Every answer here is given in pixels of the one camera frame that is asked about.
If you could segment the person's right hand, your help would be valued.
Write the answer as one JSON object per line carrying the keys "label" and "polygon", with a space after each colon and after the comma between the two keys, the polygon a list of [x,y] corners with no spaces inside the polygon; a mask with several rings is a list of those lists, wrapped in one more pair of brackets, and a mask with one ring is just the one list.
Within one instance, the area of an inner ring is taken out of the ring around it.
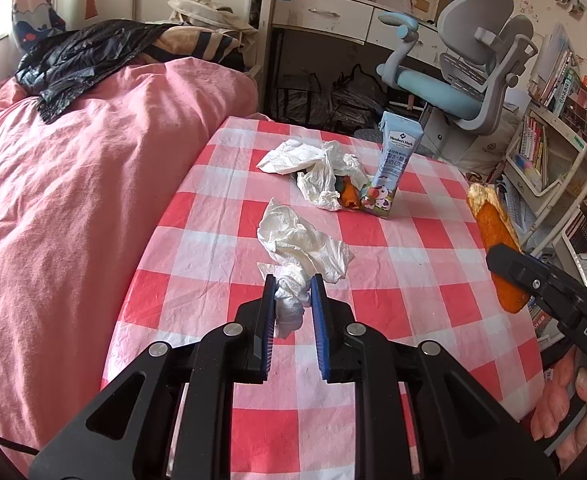
{"label": "person's right hand", "polygon": [[[587,369],[575,366],[576,353],[577,348],[572,347],[556,363],[553,378],[545,384],[531,419],[531,434],[534,440],[555,436],[559,424],[568,415],[570,385],[574,385],[575,393],[585,402],[587,408]],[[587,411],[578,426],[556,448],[561,469],[566,470],[586,447]]]}

